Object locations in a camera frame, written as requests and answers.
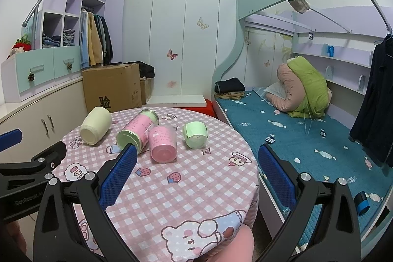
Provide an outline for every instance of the stair cabinet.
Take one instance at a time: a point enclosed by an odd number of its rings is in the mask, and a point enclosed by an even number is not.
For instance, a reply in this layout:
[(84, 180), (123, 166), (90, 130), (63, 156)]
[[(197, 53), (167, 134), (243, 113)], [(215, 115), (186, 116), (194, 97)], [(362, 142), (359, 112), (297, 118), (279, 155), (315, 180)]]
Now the stair cabinet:
[[(82, 6), (103, 16), (108, 26), (113, 48), (112, 63), (121, 62), (124, 0), (43, 0), (38, 13), (36, 34), (31, 34), (31, 22), (22, 29), (35, 50), (11, 56), (1, 64), (1, 82), (5, 102), (22, 102), (48, 88), (81, 75), (79, 43)], [(75, 30), (72, 46), (63, 46), (63, 31)], [(62, 37), (60, 47), (42, 48), (42, 33)]]

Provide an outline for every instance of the pink checkered tablecloth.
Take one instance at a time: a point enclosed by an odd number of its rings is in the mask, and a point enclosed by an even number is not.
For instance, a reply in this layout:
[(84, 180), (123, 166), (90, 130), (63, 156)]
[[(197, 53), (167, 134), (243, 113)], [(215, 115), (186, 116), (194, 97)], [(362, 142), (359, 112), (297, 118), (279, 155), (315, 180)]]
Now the pink checkered tablecloth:
[[(141, 262), (192, 261), (222, 250), (240, 225), (252, 227), (258, 209), (258, 166), (239, 133), (218, 119), (178, 108), (151, 108), (161, 124), (178, 136), (177, 160), (152, 163), (149, 145), (124, 185), (115, 205), (106, 212), (117, 232)], [(85, 145), (79, 127), (63, 138), (67, 155), (53, 171), (61, 181), (97, 172), (119, 153), (117, 133), (142, 108), (112, 113), (112, 125), (96, 146)], [(189, 149), (182, 127), (203, 121), (208, 141)], [(75, 205), (79, 226), (92, 251), (101, 253), (80, 205)]]

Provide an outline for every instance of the pink stool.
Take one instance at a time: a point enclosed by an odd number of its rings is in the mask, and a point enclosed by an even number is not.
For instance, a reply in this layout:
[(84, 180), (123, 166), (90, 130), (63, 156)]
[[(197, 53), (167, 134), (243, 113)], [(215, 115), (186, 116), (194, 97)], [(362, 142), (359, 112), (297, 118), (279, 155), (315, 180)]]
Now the pink stool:
[(242, 225), (229, 245), (207, 262), (251, 262), (254, 252), (254, 237), (247, 225)]

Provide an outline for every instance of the pink label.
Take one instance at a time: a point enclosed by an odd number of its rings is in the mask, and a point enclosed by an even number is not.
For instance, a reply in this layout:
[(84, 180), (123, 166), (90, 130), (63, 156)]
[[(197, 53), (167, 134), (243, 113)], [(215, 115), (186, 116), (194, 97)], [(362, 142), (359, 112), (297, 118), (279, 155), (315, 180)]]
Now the pink label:
[(137, 134), (142, 141), (142, 147), (147, 144), (150, 130), (154, 127), (151, 119), (146, 115), (137, 115), (123, 130), (129, 130)]
[(155, 127), (150, 131), (149, 143), (150, 150), (163, 144), (176, 148), (176, 138), (174, 137), (173, 130), (163, 126)]

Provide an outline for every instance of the chinese character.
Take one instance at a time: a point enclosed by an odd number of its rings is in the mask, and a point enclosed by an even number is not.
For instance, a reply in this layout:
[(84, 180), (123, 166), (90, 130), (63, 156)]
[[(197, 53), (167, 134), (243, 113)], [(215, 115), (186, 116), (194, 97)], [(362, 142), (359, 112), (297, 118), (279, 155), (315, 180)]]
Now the chinese character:
[(104, 107), (104, 108), (106, 108), (106, 109), (110, 109), (110, 108), (111, 108), (111, 106), (110, 106), (110, 100), (108, 99), (107, 96), (105, 96), (105, 97), (100, 97), (100, 98), (99, 98), (99, 101), (100, 101), (101, 107)]

